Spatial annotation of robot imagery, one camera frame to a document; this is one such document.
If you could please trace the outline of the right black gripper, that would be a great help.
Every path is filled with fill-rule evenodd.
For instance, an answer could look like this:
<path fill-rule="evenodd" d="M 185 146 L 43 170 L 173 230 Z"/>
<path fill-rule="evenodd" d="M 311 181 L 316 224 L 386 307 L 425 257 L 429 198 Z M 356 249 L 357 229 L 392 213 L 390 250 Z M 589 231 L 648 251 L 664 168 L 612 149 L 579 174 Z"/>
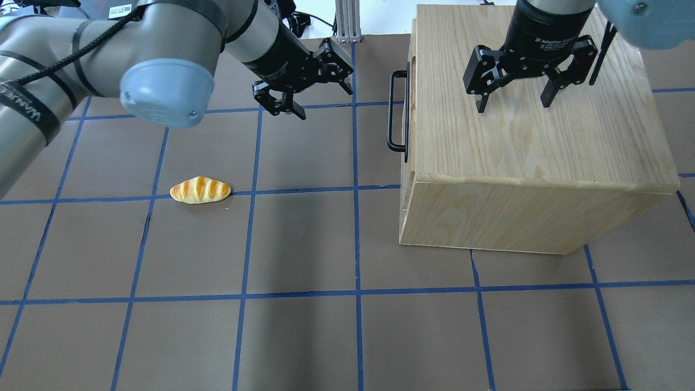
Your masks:
<path fill-rule="evenodd" d="M 546 74 L 545 108 L 559 91 L 585 82 L 598 53 L 591 35 L 581 36 L 592 10 L 593 1 L 516 2 L 501 49 L 477 45 L 467 63 L 463 82 L 477 96 L 477 111 L 484 113 L 492 92 L 514 79 Z"/>

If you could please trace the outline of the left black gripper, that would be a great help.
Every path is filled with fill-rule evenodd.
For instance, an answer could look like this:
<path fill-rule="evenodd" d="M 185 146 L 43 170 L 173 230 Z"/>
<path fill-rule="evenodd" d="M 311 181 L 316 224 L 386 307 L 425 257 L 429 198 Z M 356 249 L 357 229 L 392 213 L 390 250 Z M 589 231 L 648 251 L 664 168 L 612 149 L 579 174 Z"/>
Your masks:
<path fill-rule="evenodd" d="M 336 83 L 352 96 L 350 60 L 330 37 L 309 51 L 281 21 L 252 21 L 242 34 L 242 64 L 259 77 L 251 84 L 253 98 L 273 116 L 291 113 L 305 121 L 293 96 L 317 83 Z"/>

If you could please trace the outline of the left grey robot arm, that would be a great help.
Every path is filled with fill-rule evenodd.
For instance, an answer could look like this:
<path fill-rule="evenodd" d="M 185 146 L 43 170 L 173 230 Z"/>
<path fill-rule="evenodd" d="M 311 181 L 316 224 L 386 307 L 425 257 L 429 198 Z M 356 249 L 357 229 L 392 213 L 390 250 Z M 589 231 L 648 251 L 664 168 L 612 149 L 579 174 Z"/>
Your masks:
<path fill-rule="evenodd" d="M 268 113 L 305 119 L 294 95 L 337 83 L 348 94 L 349 55 L 325 38 L 308 50 L 263 1 L 139 1 L 119 20 L 2 17 L 2 195 L 89 96 L 119 98 L 166 127 L 201 122 L 221 52 L 258 76 Z"/>

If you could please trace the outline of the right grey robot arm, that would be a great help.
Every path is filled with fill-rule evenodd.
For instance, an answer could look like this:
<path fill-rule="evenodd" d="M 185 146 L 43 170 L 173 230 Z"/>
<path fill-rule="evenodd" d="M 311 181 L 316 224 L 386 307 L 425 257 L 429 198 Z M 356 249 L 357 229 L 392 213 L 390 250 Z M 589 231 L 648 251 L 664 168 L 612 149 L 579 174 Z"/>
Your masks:
<path fill-rule="evenodd" d="M 692 1 L 518 1 L 506 40 L 477 45 L 463 75 L 479 113 L 490 95 L 517 79 L 547 77 L 548 108 L 572 84 L 595 84 L 616 35 L 634 47 L 661 50 L 694 37 Z"/>

